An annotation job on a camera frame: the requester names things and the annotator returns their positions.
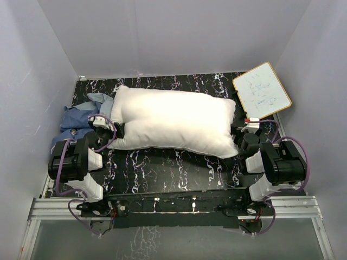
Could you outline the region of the white pillow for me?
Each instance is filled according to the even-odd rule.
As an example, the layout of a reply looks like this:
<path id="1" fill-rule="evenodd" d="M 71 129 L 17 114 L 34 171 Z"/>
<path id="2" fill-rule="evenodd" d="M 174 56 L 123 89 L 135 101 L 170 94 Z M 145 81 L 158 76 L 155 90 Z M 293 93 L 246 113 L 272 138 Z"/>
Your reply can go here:
<path id="1" fill-rule="evenodd" d="M 129 88 L 117 90 L 111 120 L 124 136 L 110 148 L 175 148 L 221 159 L 234 157 L 231 125 L 236 103 L 197 92 Z"/>

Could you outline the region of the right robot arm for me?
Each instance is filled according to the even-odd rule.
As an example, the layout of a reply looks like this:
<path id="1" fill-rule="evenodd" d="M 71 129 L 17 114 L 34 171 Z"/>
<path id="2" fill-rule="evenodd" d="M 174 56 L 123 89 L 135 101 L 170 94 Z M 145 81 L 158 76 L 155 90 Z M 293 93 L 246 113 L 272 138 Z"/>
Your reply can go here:
<path id="1" fill-rule="evenodd" d="M 259 123 L 231 126 L 239 148 L 239 167 L 243 174 L 262 176 L 247 187 L 235 207 L 254 215 L 275 194 L 296 194 L 304 190 L 310 177 L 310 164 L 302 144 L 291 136 L 272 142 L 260 141 Z"/>

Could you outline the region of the blue pillowcase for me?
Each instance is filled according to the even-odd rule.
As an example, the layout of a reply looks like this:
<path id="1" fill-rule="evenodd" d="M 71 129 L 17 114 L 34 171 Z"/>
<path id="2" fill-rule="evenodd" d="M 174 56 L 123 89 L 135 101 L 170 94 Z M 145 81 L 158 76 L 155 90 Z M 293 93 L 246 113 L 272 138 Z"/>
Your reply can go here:
<path id="1" fill-rule="evenodd" d="M 65 107 L 65 113 L 60 124 L 60 134 L 52 139 L 51 150 L 57 142 L 67 139 L 81 139 L 93 131 L 88 124 L 88 117 L 93 114 L 103 114 L 110 119 L 114 100 L 103 93 L 88 93 L 89 101 L 79 105 Z"/>

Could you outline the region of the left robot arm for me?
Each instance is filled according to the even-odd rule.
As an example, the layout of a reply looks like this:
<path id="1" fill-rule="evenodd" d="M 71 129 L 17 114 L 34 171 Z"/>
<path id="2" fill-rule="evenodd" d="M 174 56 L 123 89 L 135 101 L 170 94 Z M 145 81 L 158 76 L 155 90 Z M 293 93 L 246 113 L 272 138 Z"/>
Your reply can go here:
<path id="1" fill-rule="evenodd" d="M 104 188 L 92 177 L 106 171 L 106 145 L 114 137 L 109 129 L 88 129 L 82 137 L 70 136 L 55 143 L 48 163 L 48 174 L 55 180 L 55 194 L 82 198 L 78 210 L 106 216 L 112 203 L 106 199 Z"/>

